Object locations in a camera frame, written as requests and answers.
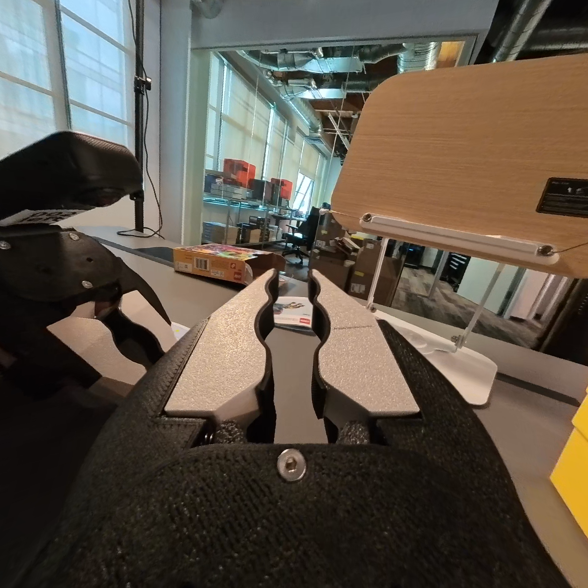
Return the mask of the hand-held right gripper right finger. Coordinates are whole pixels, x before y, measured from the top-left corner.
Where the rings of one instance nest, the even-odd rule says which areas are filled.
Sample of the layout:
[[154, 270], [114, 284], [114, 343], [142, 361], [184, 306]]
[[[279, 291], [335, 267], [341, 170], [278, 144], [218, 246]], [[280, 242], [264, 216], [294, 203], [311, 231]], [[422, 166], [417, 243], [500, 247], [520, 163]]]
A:
[[418, 416], [420, 409], [374, 313], [317, 270], [309, 272], [307, 285], [312, 330], [319, 338], [312, 404], [328, 443], [336, 443], [353, 423], [370, 442], [379, 419]]

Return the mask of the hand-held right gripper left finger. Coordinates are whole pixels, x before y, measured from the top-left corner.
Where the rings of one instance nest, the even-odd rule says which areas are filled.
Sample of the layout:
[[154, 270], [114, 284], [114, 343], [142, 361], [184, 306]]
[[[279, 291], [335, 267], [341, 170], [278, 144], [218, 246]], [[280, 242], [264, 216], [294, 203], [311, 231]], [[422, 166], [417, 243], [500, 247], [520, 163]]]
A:
[[279, 272], [270, 269], [206, 321], [166, 402], [169, 417], [233, 422], [254, 443], [275, 439], [271, 353]]

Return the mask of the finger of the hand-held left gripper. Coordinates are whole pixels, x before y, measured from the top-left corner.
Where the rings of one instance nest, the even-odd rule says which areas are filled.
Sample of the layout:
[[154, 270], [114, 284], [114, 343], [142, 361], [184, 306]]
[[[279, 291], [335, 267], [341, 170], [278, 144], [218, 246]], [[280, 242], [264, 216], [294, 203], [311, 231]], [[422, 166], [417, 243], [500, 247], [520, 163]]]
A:
[[166, 319], [149, 303], [83, 310], [48, 331], [110, 383], [136, 383], [166, 352]]
[[117, 284], [119, 284], [121, 294], [138, 291], [166, 323], [171, 325], [171, 320], [152, 287], [139, 274], [129, 268], [120, 257], [116, 257], [116, 266]]

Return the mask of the yellow plastic bin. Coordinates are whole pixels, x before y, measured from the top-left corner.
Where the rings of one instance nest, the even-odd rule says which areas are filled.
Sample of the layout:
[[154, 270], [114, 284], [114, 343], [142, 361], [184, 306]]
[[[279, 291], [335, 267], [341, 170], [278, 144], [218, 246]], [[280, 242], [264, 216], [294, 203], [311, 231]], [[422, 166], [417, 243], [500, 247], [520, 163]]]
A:
[[550, 481], [578, 521], [587, 518], [587, 396], [572, 418], [572, 431]]

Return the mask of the yellow cardboard toy box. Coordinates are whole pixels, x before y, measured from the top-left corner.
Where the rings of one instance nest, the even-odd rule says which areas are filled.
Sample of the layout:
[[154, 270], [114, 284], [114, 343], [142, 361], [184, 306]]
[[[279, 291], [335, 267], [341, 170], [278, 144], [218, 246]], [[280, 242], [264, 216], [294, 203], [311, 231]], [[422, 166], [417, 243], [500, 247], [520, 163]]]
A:
[[284, 270], [285, 259], [274, 252], [234, 245], [209, 244], [172, 250], [177, 272], [249, 285], [270, 269]]

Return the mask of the colourful printed leaflet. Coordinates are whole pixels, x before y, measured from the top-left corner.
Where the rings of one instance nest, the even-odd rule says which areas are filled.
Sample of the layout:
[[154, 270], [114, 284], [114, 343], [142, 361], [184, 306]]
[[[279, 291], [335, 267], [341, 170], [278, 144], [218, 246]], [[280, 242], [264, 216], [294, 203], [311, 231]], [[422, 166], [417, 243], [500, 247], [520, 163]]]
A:
[[312, 327], [313, 306], [302, 296], [280, 296], [273, 305], [275, 327], [308, 330]]

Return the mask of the pile of cardboard boxes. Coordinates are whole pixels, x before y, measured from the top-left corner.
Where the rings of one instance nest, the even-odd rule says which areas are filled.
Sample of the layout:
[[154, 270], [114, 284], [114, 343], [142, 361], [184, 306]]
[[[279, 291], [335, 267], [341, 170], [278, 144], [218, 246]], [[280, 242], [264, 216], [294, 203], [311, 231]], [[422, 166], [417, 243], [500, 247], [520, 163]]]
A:
[[[381, 239], [353, 238], [337, 224], [319, 227], [309, 267], [350, 296], [367, 300], [375, 283], [382, 243]], [[392, 305], [405, 261], [399, 247], [395, 240], [387, 243], [373, 298], [377, 305]]]

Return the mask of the black light stand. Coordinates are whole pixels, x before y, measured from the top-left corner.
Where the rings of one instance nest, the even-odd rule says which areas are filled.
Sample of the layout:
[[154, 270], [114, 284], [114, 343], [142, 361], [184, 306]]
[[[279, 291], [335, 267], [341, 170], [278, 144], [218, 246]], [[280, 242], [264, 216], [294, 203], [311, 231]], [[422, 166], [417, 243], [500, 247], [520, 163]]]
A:
[[[134, 206], [134, 225], [132, 229], [118, 232], [120, 236], [136, 236], [138, 238], [162, 238], [163, 216], [158, 189], [149, 171], [149, 153], [146, 145], [149, 122], [149, 93], [152, 89], [152, 79], [148, 75], [144, 64], [145, 38], [145, 2], [127, 1], [130, 21], [131, 38], [134, 47], [134, 152], [142, 173], [142, 186], [128, 197]], [[156, 204], [157, 226], [155, 229], [145, 224], [145, 182], [151, 188]]]

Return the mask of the metal shelf with orange boxes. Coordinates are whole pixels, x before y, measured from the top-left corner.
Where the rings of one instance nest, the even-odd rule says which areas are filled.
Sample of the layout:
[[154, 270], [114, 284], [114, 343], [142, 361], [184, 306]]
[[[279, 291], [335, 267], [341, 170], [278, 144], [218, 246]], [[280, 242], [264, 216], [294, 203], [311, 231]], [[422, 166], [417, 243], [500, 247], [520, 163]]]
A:
[[205, 171], [202, 243], [286, 246], [290, 224], [298, 217], [293, 194], [290, 180], [259, 179], [253, 164], [225, 159], [220, 171]]

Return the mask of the black office chair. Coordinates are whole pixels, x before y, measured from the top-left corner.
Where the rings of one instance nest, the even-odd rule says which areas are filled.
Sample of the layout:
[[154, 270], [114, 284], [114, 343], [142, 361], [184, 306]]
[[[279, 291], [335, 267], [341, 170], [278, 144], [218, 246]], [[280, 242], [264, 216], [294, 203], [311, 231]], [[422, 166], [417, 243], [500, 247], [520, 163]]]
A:
[[299, 226], [289, 226], [290, 232], [283, 238], [286, 247], [282, 256], [285, 258], [294, 255], [299, 260], [297, 264], [302, 267], [304, 259], [310, 258], [309, 252], [315, 242], [319, 221], [320, 209], [313, 207], [308, 217]]

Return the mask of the large paned window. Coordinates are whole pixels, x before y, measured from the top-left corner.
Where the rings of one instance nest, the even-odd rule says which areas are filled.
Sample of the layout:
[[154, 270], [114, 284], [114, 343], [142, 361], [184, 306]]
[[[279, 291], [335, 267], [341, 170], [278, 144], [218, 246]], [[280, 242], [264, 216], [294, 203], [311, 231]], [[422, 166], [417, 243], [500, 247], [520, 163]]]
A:
[[60, 130], [132, 149], [128, 1], [1, 1], [1, 158]]

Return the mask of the wooden book stand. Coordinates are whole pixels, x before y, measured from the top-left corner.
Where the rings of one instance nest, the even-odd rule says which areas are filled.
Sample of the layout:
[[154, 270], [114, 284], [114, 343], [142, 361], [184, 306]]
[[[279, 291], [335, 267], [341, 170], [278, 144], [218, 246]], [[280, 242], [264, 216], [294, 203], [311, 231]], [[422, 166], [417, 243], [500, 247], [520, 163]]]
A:
[[331, 206], [353, 231], [587, 278], [587, 54], [386, 80]]

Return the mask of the silver ventilation ducts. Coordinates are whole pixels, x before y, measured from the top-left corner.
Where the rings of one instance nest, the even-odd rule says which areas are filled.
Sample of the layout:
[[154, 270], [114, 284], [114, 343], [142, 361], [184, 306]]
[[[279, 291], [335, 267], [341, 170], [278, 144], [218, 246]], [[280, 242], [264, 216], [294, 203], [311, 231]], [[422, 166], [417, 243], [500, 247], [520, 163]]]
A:
[[245, 49], [238, 55], [256, 66], [314, 136], [324, 123], [358, 119], [368, 96], [402, 73], [453, 67], [463, 42], [395, 42], [313, 48]]

